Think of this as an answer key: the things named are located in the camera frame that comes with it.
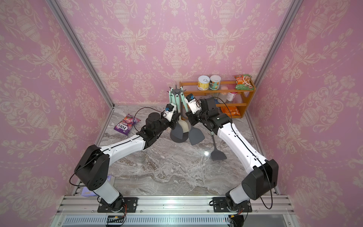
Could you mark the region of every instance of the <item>orange snack bag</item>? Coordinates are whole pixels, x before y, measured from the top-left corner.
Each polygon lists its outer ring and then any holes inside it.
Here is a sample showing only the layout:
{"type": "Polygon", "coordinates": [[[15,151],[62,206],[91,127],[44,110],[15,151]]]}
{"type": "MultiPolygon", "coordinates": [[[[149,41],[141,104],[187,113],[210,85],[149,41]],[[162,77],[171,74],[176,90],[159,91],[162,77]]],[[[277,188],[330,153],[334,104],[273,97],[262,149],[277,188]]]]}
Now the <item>orange snack bag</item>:
{"type": "MultiPolygon", "coordinates": [[[[229,108],[229,110],[230,110],[230,112],[231,112],[232,116],[241,116],[241,113],[240,113],[240,111],[237,109],[237,107],[236,107],[236,106],[229,106],[228,108],[229,108]]],[[[222,110],[222,112],[223,112],[223,113],[227,114],[227,116],[231,117],[231,116],[229,115],[229,111],[228,111],[228,109],[227,109],[227,107],[226,107],[226,106],[221,106],[221,110],[222,110]]]]}

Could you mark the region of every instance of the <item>pink damask wallpaper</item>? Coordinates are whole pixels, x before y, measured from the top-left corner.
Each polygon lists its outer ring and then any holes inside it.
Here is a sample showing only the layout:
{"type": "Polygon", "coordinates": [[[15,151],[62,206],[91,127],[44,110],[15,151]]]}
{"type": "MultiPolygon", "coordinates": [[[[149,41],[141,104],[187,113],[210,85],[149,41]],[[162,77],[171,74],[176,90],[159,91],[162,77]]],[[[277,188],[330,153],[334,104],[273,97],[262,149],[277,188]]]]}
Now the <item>pink damask wallpaper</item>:
{"type": "Polygon", "coordinates": [[[302,227],[363,226],[362,8],[304,0],[249,108],[302,227]]]}
{"type": "Polygon", "coordinates": [[[0,22],[0,225],[48,227],[110,109],[44,0],[0,22]]]}
{"type": "Polygon", "coordinates": [[[166,103],[200,75],[253,77],[291,0],[58,0],[117,104],[166,103]]]}

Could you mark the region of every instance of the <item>green snack bag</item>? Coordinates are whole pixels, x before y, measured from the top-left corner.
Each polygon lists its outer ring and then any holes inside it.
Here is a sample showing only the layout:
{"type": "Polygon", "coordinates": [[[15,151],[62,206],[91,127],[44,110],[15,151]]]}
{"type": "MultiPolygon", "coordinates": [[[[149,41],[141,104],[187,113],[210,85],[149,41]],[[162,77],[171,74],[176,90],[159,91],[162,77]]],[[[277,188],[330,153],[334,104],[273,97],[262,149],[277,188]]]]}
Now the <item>green snack bag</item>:
{"type": "Polygon", "coordinates": [[[236,89],[237,90],[253,90],[251,79],[252,77],[248,74],[235,76],[236,78],[236,89]]]}

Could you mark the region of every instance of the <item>black mounting plate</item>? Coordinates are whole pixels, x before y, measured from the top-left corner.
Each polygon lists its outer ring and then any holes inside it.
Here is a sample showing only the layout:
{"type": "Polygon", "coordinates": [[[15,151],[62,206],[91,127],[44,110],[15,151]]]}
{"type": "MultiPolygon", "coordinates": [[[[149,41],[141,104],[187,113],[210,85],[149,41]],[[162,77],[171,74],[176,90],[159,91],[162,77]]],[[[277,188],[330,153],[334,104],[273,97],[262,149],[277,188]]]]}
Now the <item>black mounting plate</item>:
{"type": "MultiPolygon", "coordinates": [[[[213,197],[212,199],[213,199],[213,204],[211,205],[213,205],[214,213],[231,212],[227,208],[225,197],[213,197]]],[[[240,204],[240,207],[242,207],[242,212],[252,212],[251,204],[248,201],[243,201],[240,204]]]]}
{"type": "MultiPolygon", "coordinates": [[[[126,203],[127,213],[135,213],[138,198],[137,197],[124,197],[123,199],[124,199],[124,201],[126,203]]],[[[122,207],[122,209],[118,213],[122,213],[124,211],[125,211],[125,208],[122,207]]],[[[105,204],[102,204],[101,206],[99,205],[98,209],[97,209],[97,212],[98,213],[112,213],[110,207],[108,207],[105,204]]]]}

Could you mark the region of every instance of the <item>purple candy bag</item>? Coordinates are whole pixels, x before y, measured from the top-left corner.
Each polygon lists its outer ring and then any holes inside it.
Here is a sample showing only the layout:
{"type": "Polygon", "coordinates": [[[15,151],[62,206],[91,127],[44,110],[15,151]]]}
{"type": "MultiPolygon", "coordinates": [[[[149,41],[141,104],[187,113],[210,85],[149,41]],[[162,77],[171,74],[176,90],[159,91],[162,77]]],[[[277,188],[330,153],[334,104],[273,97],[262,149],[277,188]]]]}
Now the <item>purple candy bag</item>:
{"type": "Polygon", "coordinates": [[[132,126],[136,123],[138,123],[140,120],[135,118],[135,121],[134,121],[134,116],[128,114],[122,121],[120,121],[120,123],[118,123],[115,127],[114,127],[114,130],[122,133],[122,134],[125,134],[125,135],[128,135],[132,126]]]}

